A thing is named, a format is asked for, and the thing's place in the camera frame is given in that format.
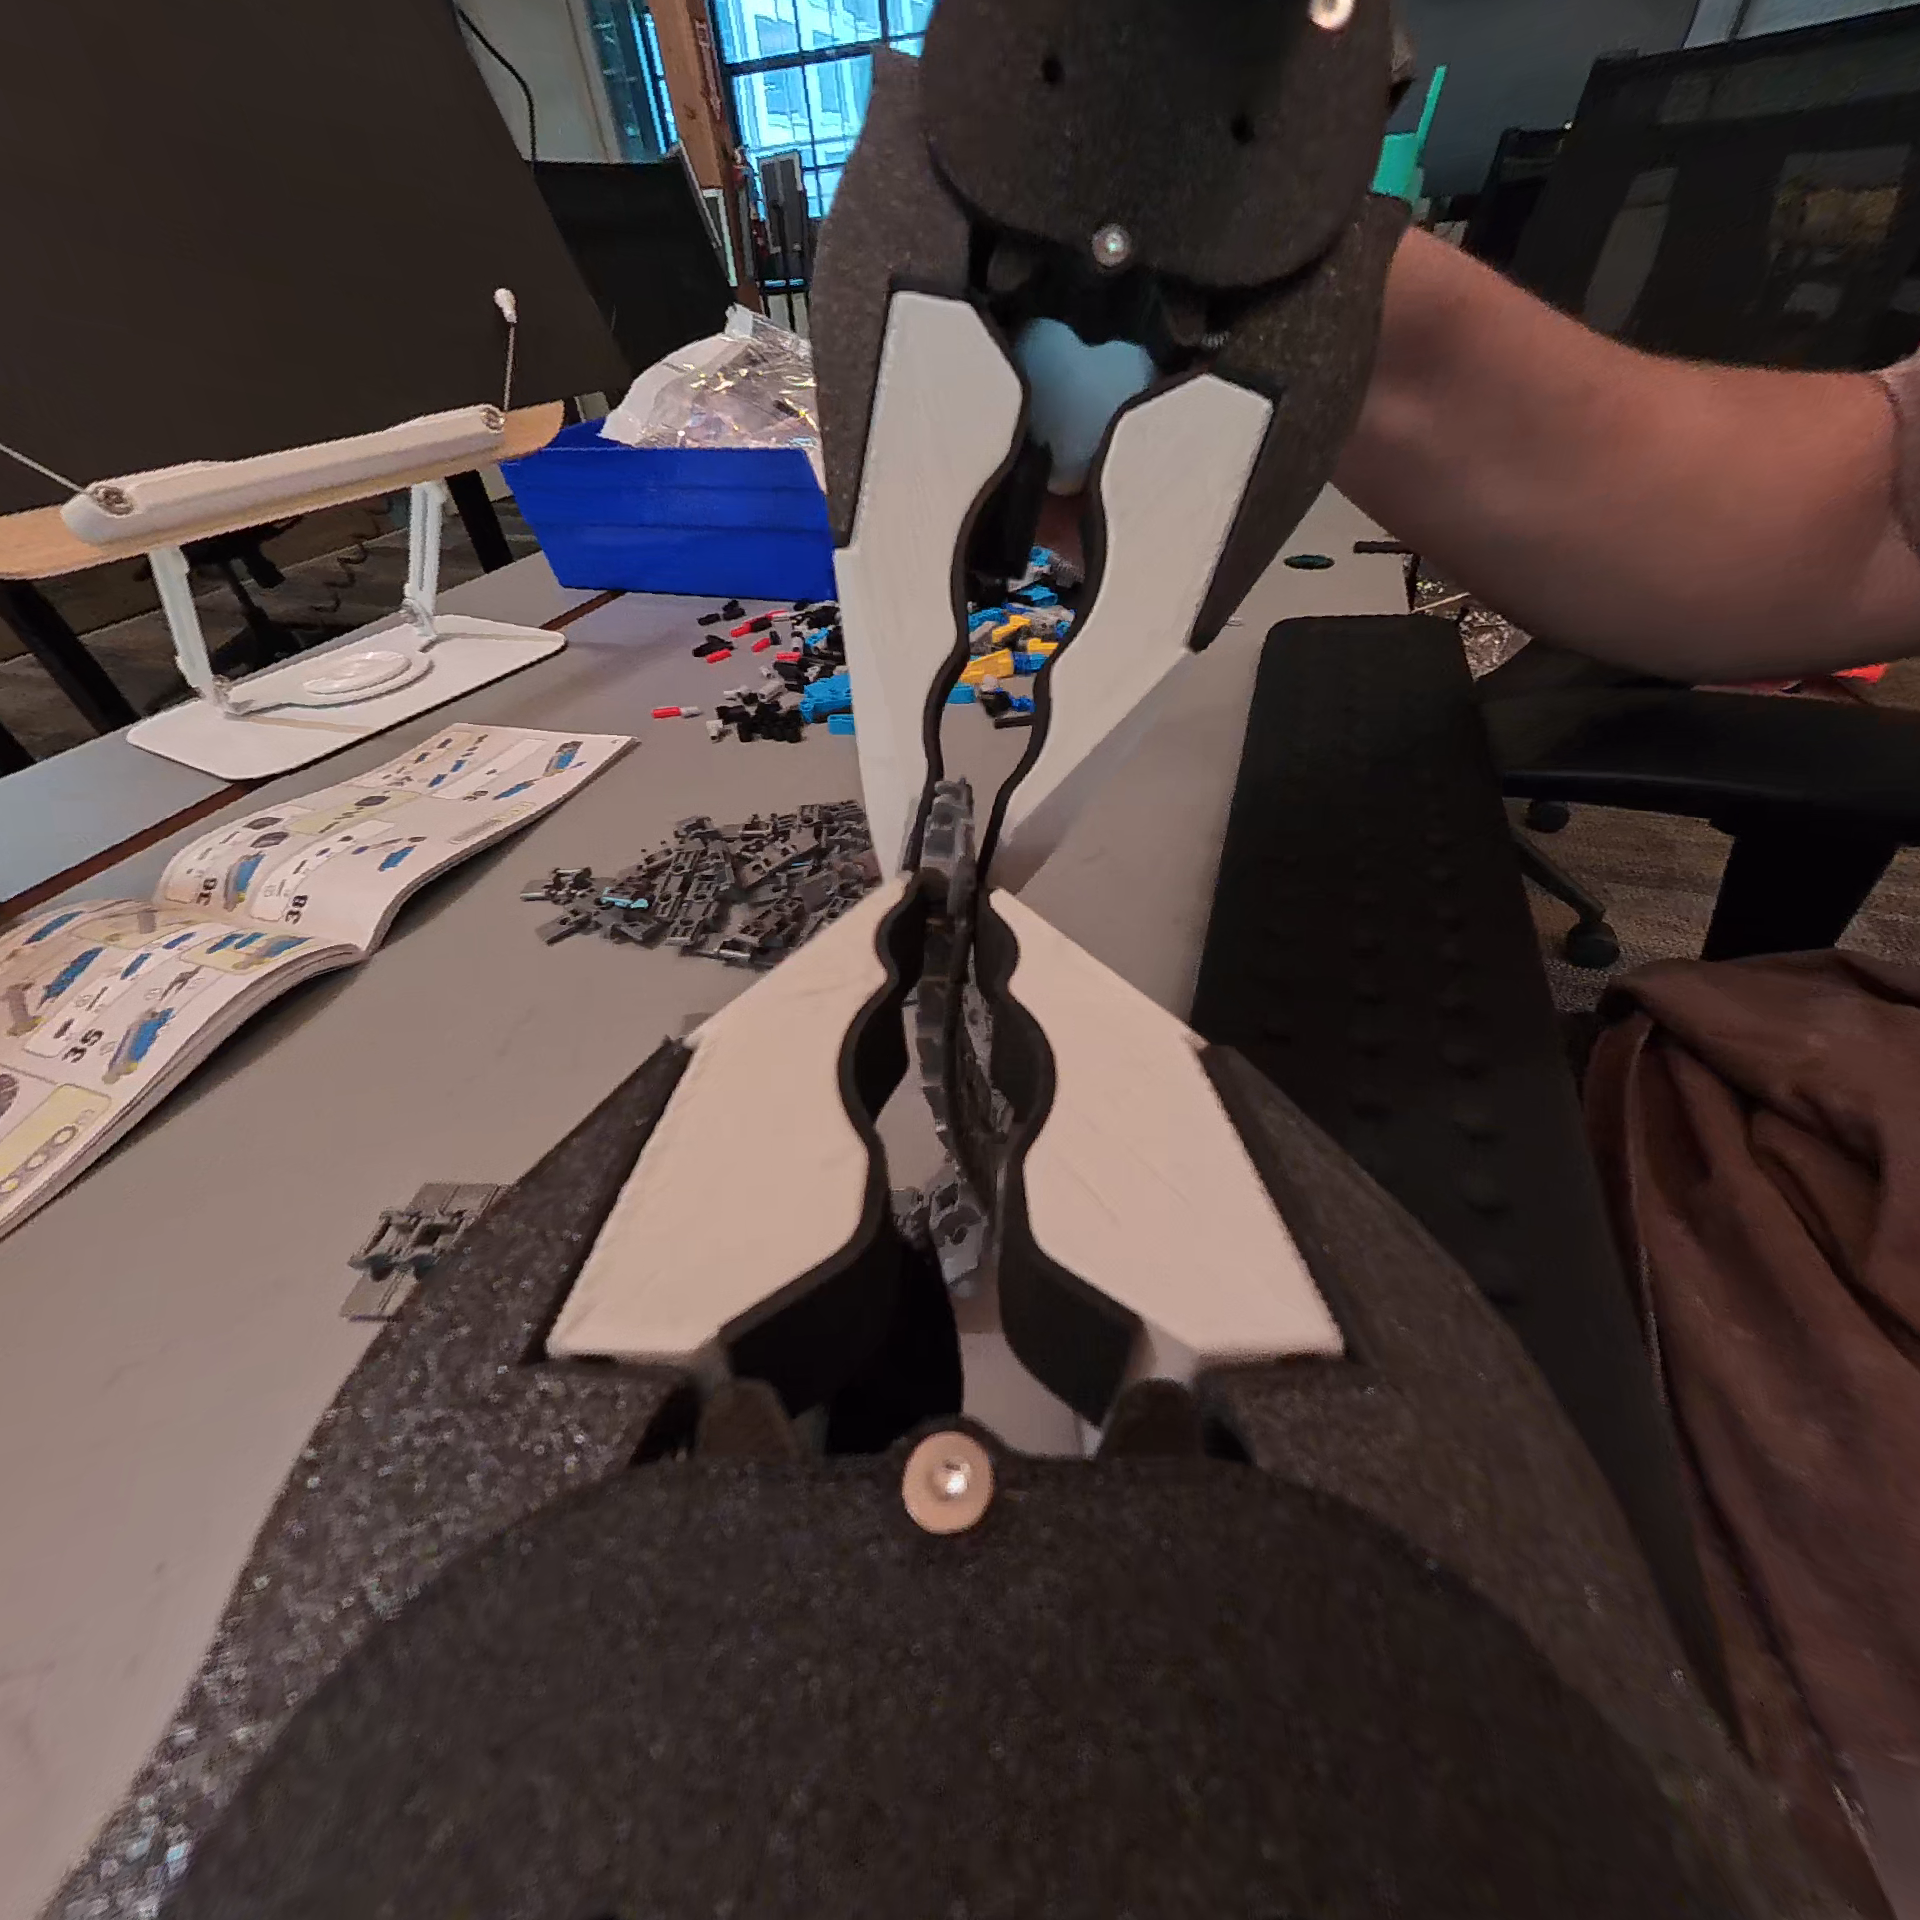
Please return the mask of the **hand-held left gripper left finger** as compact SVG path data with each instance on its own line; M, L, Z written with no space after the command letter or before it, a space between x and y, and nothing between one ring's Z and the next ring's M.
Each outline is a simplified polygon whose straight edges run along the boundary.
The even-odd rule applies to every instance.
M805 1415L877 1354L901 1262L877 1117L917 953L891 878L687 1037L546 1356L753 1378Z

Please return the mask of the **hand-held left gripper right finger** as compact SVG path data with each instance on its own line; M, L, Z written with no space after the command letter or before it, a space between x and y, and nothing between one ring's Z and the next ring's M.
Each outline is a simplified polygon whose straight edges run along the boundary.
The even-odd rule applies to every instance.
M981 910L974 956L1012 1109L997 1287L1021 1365L1109 1421L1139 1378L1340 1359L1202 1040L1008 891Z

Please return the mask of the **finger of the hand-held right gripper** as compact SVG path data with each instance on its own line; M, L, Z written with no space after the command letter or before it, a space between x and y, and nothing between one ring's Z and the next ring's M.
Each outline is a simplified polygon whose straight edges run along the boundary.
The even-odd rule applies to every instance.
M971 303L891 298L852 531L835 558L862 799L885 874L908 864L931 776L925 715L962 636L967 536L1024 411L1021 375Z
M1097 464L1104 549L1090 605L1042 675L1046 717L1002 792L985 873L1024 889L1151 721L1257 467L1272 403L1214 375L1130 403Z

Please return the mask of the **pile of grey track links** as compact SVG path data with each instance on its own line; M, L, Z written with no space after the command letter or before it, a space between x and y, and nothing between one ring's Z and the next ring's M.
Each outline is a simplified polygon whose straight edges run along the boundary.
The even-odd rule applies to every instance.
M847 915L881 884L858 801L714 824L679 820L626 870L549 870L519 891L543 919L543 945L596 937L768 971Z

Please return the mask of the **person's right forearm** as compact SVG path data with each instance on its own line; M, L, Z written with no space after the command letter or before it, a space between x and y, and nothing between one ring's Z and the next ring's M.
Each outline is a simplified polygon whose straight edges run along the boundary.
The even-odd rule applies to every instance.
M1539 643L1689 685L1918 652L1918 357L1655 357L1402 235L1338 490Z

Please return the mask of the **single grey track link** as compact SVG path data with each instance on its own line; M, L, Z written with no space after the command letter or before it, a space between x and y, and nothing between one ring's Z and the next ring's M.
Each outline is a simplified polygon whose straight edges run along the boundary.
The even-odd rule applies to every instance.
M501 1195L503 1186L493 1184L424 1184L404 1206L382 1210L348 1256L351 1287L342 1316L357 1324L395 1320Z

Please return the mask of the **grey desk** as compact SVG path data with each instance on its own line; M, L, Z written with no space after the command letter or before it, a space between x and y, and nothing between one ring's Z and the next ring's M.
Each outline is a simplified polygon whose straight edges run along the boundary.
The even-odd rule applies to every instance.
M522 887L687 815L855 799L855 743L656 721L740 670L621 597L461 708L629 735L581 793L424 889L382 949L275 1000L2 1240L2 1916L36 1918L117 1807L308 1431L373 1335L348 1254L428 1180L511 1184L751 973L541 945Z

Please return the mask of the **pile of small coloured bricks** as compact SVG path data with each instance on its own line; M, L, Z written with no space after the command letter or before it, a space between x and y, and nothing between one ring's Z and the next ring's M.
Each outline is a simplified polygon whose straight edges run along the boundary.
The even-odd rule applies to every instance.
M974 708L994 728L1028 727L1036 711L1032 681L1067 643L1084 582L1078 563L1035 548L1008 587L970 587L967 659L946 704ZM714 670L741 665L751 675L703 704L653 708L657 723L703 723L714 743L802 743L812 728L855 732L847 635L835 600L793 597L772 608L725 600L696 614L687 652Z

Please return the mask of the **clear plastic bags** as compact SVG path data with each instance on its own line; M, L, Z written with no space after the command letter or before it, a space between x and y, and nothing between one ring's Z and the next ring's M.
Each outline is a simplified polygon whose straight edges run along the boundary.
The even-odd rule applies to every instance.
M719 334L642 372L596 425L642 449L779 449L822 456L812 350L802 334L730 307Z

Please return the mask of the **blue storage bin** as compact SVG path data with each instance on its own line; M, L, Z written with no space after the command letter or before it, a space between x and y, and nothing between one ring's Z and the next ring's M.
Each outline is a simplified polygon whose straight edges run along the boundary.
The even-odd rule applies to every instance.
M828 505L790 444L634 447L581 424L501 474L562 587L836 600Z

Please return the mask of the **teal bin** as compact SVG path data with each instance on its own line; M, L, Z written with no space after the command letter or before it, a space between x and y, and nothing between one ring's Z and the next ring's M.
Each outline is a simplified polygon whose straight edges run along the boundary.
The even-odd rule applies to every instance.
M1414 130L1386 132L1382 141L1382 158L1375 166L1371 192L1378 199L1395 199L1411 210L1424 200L1424 153L1426 136L1433 130L1434 108L1448 78L1448 65L1437 65L1426 78L1421 99L1421 113Z

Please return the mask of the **instruction booklet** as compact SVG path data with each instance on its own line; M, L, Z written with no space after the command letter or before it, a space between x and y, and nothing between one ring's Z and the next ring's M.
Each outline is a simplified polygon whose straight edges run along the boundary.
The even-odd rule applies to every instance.
M357 968L428 884L598 777L629 735L454 723L178 851L148 900L2 933L2 1232L275 996Z

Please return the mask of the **black office chair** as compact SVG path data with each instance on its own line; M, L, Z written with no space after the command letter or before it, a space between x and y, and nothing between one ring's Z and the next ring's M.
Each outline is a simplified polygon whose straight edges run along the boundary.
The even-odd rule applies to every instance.
M1731 851L1702 960L1837 949L1918 845L1918 713L1677 685L1525 648L1475 681L1512 799L1707 824Z

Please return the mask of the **white book stand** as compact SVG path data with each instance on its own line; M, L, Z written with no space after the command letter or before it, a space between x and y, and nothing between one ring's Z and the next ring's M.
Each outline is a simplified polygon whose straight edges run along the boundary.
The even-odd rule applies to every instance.
M136 723L129 746L224 781L275 777L324 754L321 746L294 747L294 732L366 740L562 651L560 631L439 610L450 495L443 480L483 459L515 456L508 402L516 298L508 288L495 288L493 307L507 329L501 402L404 421L373 434L90 484L6 444L9 460L67 494L57 514L71 543L136 549L152 567L189 698ZM370 643L320 651L242 682L223 678L186 582L186 543L263 524L271 509L304 513L330 505L332 495L366 499L404 483L412 489L408 567L397 627Z

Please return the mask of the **black partition panel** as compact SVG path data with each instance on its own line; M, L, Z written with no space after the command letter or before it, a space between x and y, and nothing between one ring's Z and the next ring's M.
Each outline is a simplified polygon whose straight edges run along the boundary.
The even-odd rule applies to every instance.
M6 2L2 444L98 483L629 360L446 2Z

